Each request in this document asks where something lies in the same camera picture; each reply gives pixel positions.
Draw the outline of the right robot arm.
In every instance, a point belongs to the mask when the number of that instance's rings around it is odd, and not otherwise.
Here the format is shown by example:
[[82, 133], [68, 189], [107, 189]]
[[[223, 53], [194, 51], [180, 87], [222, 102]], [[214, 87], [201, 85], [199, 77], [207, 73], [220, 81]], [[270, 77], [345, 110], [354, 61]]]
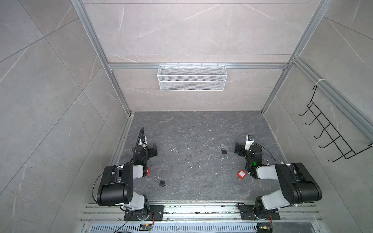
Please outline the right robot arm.
[[278, 209], [322, 199], [320, 187], [302, 163], [265, 165], [264, 147], [253, 141], [249, 145], [235, 144], [235, 154], [246, 161], [245, 170], [238, 172], [237, 176], [240, 179], [250, 175], [257, 180], [275, 180], [280, 188], [257, 197], [253, 205], [238, 203], [242, 220], [279, 220]]

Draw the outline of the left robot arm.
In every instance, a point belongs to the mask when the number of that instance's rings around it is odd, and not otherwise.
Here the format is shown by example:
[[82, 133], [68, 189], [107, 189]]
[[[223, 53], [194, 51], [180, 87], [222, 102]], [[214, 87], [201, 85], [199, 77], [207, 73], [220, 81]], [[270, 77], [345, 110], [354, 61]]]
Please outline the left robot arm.
[[158, 155], [156, 145], [152, 148], [148, 146], [144, 132], [142, 127], [132, 149], [131, 160], [123, 165], [105, 167], [91, 190], [92, 199], [98, 205], [118, 206], [139, 220], [150, 216], [154, 218], [154, 213], [148, 198], [134, 191], [134, 180], [150, 174], [148, 160]]

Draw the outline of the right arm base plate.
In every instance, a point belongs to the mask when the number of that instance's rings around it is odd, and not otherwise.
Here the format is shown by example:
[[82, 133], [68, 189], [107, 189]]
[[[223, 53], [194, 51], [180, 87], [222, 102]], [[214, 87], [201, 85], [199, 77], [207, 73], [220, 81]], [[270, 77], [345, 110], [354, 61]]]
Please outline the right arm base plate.
[[237, 208], [242, 220], [280, 220], [278, 210], [261, 210], [256, 205], [238, 203]]

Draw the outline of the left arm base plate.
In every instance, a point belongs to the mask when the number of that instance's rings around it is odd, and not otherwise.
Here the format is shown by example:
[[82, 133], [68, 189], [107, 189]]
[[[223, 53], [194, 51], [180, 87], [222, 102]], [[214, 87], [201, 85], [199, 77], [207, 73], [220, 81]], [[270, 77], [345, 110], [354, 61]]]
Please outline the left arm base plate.
[[123, 220], [124, 221], [161, 221], [164, 215], [163, 205], [150, 205], [141, 210], [129, 211], [126, 209]]

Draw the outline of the aluminium mounting rail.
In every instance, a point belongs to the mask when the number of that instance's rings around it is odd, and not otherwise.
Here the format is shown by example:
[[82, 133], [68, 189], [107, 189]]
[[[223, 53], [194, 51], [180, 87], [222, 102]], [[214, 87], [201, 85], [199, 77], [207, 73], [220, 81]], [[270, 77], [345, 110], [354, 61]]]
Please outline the aluminium mounting rail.
[[[306, 203], [297, 206], [285, 207], [273, 213], [254, 214], [252, 202], [209, 202], [209, 203], [182, 203], [182, 202], [152, 202], [153, 215], [148, 220], [157, 222], [321, 222], [322, 218], [315, 204]], [[138, 218], [129, 211], [119, 207], [104, 207], [97, 204], [87, 204], [79, 213], [78, 221], [92, 223], [122, 222]]]

